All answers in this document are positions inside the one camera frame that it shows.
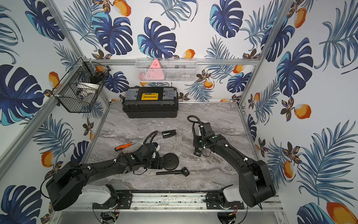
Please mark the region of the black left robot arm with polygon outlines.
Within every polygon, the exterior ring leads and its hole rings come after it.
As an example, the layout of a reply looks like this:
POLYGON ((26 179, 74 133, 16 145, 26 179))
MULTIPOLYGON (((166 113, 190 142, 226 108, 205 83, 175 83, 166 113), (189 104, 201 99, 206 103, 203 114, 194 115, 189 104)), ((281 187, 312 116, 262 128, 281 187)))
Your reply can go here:
POLYGON ((140 168, 151 169, 159 159, 157 144, 153 139, 158 131, 150 133, 142 145, 131 153, 119 153, 114 159, 97 163, 68 162, 56 171, 46 183, 46 189, 54 211, 73 205, 87 184, 112 175, 135 172, 140 168))

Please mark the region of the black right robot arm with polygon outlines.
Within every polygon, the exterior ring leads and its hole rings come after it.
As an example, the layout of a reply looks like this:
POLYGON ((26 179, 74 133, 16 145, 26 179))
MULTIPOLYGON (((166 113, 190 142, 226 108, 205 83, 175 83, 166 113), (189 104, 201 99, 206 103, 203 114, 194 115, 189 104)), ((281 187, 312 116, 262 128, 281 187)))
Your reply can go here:
POLYGON ((240 195, 248 207, 259 205, 276 195, 264 161, 255 161, 239 152, 223 135, 215 134, 209 122, 204 123, 194 115, 189 115, 187 120, 192 123, 194 155, 200 157, 204 150, 210 150, 221 156, 238 173, 238 186, 227 187, 227 191, 240 195))

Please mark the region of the black plastic toolbox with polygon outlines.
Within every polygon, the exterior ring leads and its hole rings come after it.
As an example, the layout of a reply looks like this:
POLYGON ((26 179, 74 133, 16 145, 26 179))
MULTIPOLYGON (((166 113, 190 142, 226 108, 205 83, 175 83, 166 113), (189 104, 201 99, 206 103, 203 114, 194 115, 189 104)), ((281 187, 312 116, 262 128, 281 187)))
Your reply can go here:
POLYGON ((134 118, 176 118, 179 97, 174 87, 131 87, 123 98, 124 113, 134 118))

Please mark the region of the pink triangular object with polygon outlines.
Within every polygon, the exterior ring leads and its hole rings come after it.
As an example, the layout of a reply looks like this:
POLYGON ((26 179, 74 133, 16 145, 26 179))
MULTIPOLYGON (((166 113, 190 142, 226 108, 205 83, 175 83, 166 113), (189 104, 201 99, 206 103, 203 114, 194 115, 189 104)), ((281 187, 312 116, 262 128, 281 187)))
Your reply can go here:
POLYGON ((165 75, 158 59, 154 59, 149 68, 142 69, 139 73, 140 81, 158 81, 164 80, 165 75))

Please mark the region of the orange handled screwdriver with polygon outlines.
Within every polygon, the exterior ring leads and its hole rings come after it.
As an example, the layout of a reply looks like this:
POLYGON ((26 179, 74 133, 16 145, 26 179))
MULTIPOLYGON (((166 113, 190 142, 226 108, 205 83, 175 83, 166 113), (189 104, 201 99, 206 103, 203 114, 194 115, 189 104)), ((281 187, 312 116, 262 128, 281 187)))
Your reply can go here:
POLYGON ((130 143, 127 143, 127 144, 120 145, 120 146, 118 146, 118 147, 115 147, 114 150, 115 150, 116 152, 121 151, 121 150, 123 150, 123 149, 125 149, 125 148, 127 148, 127 147, 132 146, 133 144, 136 144, 136 143, 138 143, 138 142, 141 142, 142 140, 143 140, 143 139, 140 139, 140 140, 137 140, 137 141, 134 141, 134 142, 130 142, 130 143))

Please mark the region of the aluminium front rail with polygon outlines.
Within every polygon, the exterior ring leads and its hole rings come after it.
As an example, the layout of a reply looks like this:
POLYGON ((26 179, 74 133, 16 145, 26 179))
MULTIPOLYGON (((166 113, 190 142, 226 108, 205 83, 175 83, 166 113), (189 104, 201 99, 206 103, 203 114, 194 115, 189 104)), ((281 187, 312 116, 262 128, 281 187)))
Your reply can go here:
POLYGON ((219 194, 214 192, 149 193, 122 191, 117 203, 109 208, 93 203, 75 203, 64 211, 131 211, 131 212, 282 212, 278 196, 261 203, 261 206, 247 207, 242 201, 219 205, 219 194))

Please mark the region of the white mesh wall basket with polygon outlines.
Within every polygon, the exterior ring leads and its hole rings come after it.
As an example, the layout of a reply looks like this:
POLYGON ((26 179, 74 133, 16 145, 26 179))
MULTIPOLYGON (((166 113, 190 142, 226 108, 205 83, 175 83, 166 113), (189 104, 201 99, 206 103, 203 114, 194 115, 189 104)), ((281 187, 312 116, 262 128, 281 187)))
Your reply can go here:
MULTIPOLYGON (((135 62, 135 68, 140 73, 142 69, 149 68, 154 59, 155 58, 138 58, 135 62)), ((195 58, 163 58, 158 60, 165 79, 152 82, 190 82, 195 81, 197 78, 197 60, 195 58)))

